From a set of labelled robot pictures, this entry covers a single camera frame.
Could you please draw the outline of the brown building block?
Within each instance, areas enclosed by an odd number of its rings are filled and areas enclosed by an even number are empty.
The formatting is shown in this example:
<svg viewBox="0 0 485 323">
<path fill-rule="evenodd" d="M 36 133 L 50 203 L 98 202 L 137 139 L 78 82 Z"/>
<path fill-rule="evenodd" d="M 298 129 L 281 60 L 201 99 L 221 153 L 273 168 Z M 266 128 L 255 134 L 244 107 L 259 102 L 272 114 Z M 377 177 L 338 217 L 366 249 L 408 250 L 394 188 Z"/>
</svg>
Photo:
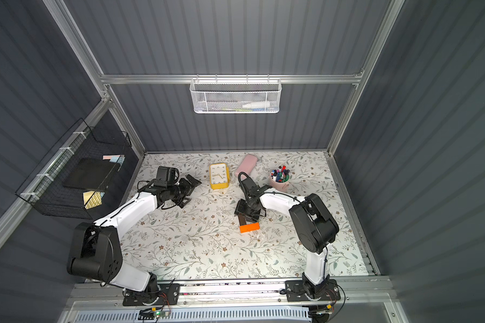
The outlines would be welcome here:
<svg viewBox="0 0 485 323">
<path fill-rule="evenodd" d="M 242 226 L 246 226 L 247 224 L 247 221 L 245 219 L 245 216 L 244 215 L 239 215 L 238 216 L 238 222 L 239 222 L 239 226 L 242 227 Z"/>
</svg>

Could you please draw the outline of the orange building block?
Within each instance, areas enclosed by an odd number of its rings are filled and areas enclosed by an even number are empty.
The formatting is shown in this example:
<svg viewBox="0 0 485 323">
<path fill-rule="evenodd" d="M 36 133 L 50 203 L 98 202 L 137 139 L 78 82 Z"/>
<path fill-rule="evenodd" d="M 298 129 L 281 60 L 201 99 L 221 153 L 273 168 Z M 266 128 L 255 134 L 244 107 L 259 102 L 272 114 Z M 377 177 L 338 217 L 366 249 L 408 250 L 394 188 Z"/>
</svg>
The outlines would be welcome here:
<svg viewBox="0 0 485 323">
<path fill-rule="evenodd" d="M 252 231 L 257 231 L 260 229 L 260 224 L 259 223 L 250 223 L 246 225 L 239 226 L 241 234 L 252 232 Z"/>
</svg>

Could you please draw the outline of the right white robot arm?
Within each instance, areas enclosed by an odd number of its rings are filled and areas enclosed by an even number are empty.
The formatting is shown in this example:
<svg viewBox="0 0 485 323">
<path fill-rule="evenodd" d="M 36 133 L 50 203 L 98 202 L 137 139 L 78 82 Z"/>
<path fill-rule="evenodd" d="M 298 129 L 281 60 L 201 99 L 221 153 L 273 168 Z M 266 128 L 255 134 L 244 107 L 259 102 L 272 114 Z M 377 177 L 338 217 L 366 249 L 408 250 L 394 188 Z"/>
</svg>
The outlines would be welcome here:
<svg viewBox="0 0 485 323">
<path fill-rule="evenodd" d="M 288 215 L 300 243 L 307 249 L 304 285 L 315 289 L 328 284 L 328 245 L 335 242 L 340 228 L 320 196 L 293 196 L 270 185 L 260 187 L 244 172 L 238 174 L 237 180 L 244 198 L 237 203 L 235 215 L 248 222 L 258 222 L 268 211 Z"/>
</svg>

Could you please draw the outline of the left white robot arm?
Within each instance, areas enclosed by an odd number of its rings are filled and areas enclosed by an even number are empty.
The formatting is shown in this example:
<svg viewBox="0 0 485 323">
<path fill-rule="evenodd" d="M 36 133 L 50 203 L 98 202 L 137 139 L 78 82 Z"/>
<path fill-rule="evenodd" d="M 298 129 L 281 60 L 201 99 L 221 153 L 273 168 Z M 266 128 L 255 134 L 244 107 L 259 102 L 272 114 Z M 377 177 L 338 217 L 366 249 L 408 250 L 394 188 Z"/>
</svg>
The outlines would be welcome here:
<svg viewBox="0 0 485 323">
<path fill-rule="evenodd" d="M 131 292 L 156 296 L 158 278 L 123 262 L 121 238 L 140 219 L 162 207 L 167 201 L 183 208 L 190 195 L 202 183 L 191 175 L 164 182 L 153 179 L 137 190 L 129 200 L 112 213 L 95 222 L 80 223 L 74 230 L 67 272 L 95 279 Z"/>
</svg>

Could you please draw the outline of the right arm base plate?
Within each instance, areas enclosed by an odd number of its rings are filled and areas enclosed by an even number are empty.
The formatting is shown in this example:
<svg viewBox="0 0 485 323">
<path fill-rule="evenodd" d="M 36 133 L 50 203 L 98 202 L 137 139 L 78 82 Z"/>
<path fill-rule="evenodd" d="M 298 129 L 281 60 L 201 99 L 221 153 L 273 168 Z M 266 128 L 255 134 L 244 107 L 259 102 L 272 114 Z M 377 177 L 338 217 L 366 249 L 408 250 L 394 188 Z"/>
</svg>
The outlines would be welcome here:
<svg viewBox="0 0 485 323">
<path fill-rule="evenodd" d="M 309 280 L 289 280 L 285 282 L 285 288 L 280 291 L 287 297 L 289 302 L 299 301 L 328 301 L 341 300 L 340 288 L 336 280 L 328 279 L 319 285 L 313 285 Z"/>
</svg>

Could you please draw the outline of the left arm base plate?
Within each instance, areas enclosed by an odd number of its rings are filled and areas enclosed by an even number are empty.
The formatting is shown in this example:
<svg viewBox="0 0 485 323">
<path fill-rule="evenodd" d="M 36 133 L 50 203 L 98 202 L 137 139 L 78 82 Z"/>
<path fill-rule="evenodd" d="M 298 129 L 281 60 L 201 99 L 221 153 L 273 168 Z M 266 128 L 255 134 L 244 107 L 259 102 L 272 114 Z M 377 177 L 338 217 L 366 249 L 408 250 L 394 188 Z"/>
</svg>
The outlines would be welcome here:
<svg viewBox="0 0 485 323">
<path fill-rule="evenodd" d="M 177 305 L 181 286 L 178 283 L 163 283 L 156 292 L 123 291 L 123 306 L 173 306 Z"/>
</svg>

